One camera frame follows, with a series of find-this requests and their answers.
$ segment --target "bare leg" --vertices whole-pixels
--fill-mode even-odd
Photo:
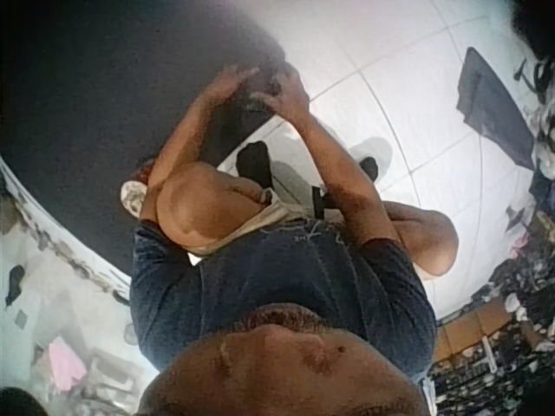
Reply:
[[[160,228],[186,248],[227,237],[259,214],[262,188],[201,162],[187,164],[166,181],[156,203]]]
[[[459,239],[447,216],[396,202],[383,204],[413,263],[431,275],[428,278],[453,267]]]

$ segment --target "nose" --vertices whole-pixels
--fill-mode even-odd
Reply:
[[[302,334],[279,325],[263,325],[243,334],[229,334],[222,344],[222,356],[229,368],[271,362],[290,366],[303,363],[320,371],[327,362],[325,343],[320,335]]]

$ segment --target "floor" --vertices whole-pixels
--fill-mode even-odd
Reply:
[[[447,275],[426,283],[426,290],[438,318],[459,309],[512,254],[524,233],[522,227],[505,232],[507,206],[518,209],[532,203],[527,193],[532,173],[470,130],[455,109],[458,77],[469,46],[490,62],[524,115],[537,106],[526,88],[513,80],[522,59],[532,57],[509,29],[505,2],[228,1],[276,37],[301,73],[311,111],[349,152],[357,159],[376,157],[381,172],[376,185],[382,198],[442,211],[453,220],[460,238],[456,264]],[[297,133],[274,117],[245,143],[258,140],[270,148],[282,197],[309,203],[307,184],[322,181]],[[238,150],[219,169],[236,172]],[[54,239],[67,242],[96,275],[128,282],[128,276],[64,230],[15,178],[12,182],[24,194],[35,220]],[[127,308],[91,282],[76,278],[52,253],[38,251],[35,241],[18,229],[3,236],[4,241],[2,297],[14,264],[25,263],[30,272],[24,296],[1,314],[3,334],[9,336],[3,337],[0,384],[24,383],[31,346],[69,325],[67,314],[72,317],[70,327],[78,329],[74,345],[81,346],[83,354],[99,348],[131,362],[141,385],[152,379],[152,366],[137,347],[122,340],[130,323]],[[57,318],[44,324],[44,311],[60,299],[69,312],[55,314]],[[28,316],[24,329],[14,323],[19,310]]]
[[[457,83],[475,47],[524,115],[537,102],[513,73],[532,53],[510,29],[504,0],[229,0],[280,42],[310,109],[357,159],[381,167],[382,198],[446,213],[459,233],[453,269],[426,284],[438,318],[459,309],[509,257],[507,206],[531,203],[532,173],[463,123]],[[322,181],[297,133],[278,117],[253,134],[270,148],[287,198],[310,202]],[[236,153],[221,170],[234,171]]]

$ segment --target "short sleeve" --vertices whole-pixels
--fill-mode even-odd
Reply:
[[[166,351],[173,340],[163,339],[171,333],[170,316],[179,311],[196,318],[198,299],[199,272],[187,252],[170,241],[157,224],[141,221],[134,233],[129,301],[139,347],[156,367],[173,353]]]
[[[411,368],[411,374],[425,373],[434,355],[435,314],[407,252],[392,240],[376,239],[366,243],[361,254],[387,295],[396,359]]]

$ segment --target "white tile floor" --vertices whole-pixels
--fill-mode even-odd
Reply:
[[[505,233],[506,208],[530,204],[530,172],[463,123],[457,84],[468,47],[492,65],[521,109],[537,102],[513,73],[531,53],[510,29],[504,0],[228,0],[268,29],[297,67],[311,111],[356,158],[373,155],[384,199],[445,212],[460,250],[426,284],[438,317],[470,300],[510,256],[522,227]],[[264,140],[280,187],[302,203],[320,176],[282,120]],[[223,164],[234,166],[234,156]]]

